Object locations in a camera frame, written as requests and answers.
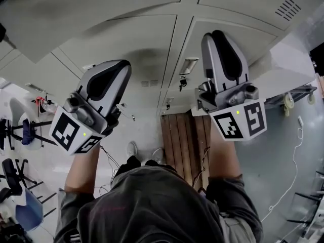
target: chair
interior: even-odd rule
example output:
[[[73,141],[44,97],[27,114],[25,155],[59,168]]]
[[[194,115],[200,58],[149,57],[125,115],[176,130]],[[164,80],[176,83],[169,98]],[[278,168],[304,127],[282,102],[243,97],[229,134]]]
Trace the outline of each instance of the chair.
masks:
[[[24,186],[27,187],[25,180],[34,183],[35,185],[32,186],[31,188],[34,188],[35,186],[38,186],[42,184],[43,182],[40,182],[37,184],[36,181],[33,181],[26,177],[23,172],[24,172],[24,166],[25,163],[28,163],[28,160],[24,159],[21,168],[19,168],[18,165],[19,160],[16,159],[16,166],[17,169],[15,169],[14,164],[10,158],[5,159],[2,162],[2,169],[4,171],[4,176],[1,176],[2,178],[5,178],[9,188],[3,188],[0,191],[0,203],[2,203],[6,198],[9,198],[12,195],[19,196],[22,194],[22,187],[20,185],[20,181],[23,182]]]
[[[37,228],[47,215],[56,210],[56,208],[54,208],[48,213],[43,214],[43,203],[51,199],[54,195],[56,195],[56,193],[53,193],[43,201],[39,201],[42,196],[36,197],[27,188],[25,190],[26,205],[16,205],[16,220],[26,231],[31,231]]]

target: blue chair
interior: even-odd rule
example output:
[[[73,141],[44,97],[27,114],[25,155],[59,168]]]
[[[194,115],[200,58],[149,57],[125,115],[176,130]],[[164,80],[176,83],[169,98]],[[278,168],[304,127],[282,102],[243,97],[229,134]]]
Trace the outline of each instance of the blue chair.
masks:
[[[31,231],[40,226],[43,219],[56,210],[56,208],[54,208],[48,213],[43,214],[43,203],[51,199],[54,195],[56,195],[56,193],[53,193],[43,201],[39,201],[42,196],[36,197],[27,188],[25,190],[26,205],[16,205],[16,220],[26,231]]]

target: gray t-shirt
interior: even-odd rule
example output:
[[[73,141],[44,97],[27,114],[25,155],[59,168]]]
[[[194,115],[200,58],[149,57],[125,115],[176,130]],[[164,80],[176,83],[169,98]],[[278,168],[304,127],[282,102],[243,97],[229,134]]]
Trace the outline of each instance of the gray t-shirt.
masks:
[[[175,172],[144,166],[117,176],[109,193],[59,192],[54,242],[224,242],[220,211],[262,226],[238,179],[210,178],[207,198]]]

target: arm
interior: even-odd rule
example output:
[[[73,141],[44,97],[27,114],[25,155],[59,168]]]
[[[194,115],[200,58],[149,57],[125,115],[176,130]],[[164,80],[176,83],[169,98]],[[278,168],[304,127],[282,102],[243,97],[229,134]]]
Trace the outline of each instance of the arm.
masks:
[[[76,155],[65,181],[65,192],[94,193],[99,143],[87,154]]]
[[[77,215],[85,204],[94,200],[99,144],[84,155],[76,155],[65,181],[58,192],[59,217],[54,243],[70,242],[78,234]]]
[[[212,202],[215,200],[220,212],[225,212],[232,218],[243,219],[251,228],[256,242],[261,242],[262,224],[244,190],[234,142],[225,142],[212,123],[210,145],[207,199]]]

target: air vent grille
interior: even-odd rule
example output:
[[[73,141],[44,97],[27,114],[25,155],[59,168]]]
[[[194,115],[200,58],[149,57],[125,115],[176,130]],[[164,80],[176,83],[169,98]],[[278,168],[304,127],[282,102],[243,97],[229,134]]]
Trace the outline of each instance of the air vent grille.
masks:
[[[293,0],[285,0],[275,13],[287,21],[291,21],[300,10],[302,9]]]
[[[149,82],[148,81],[142,81],[141,82],[142,87],[148,87],[149,86]]]
[[[158,85],[158,80],[151,80],[151,86],[152,87],[157,87],[157,85]]]

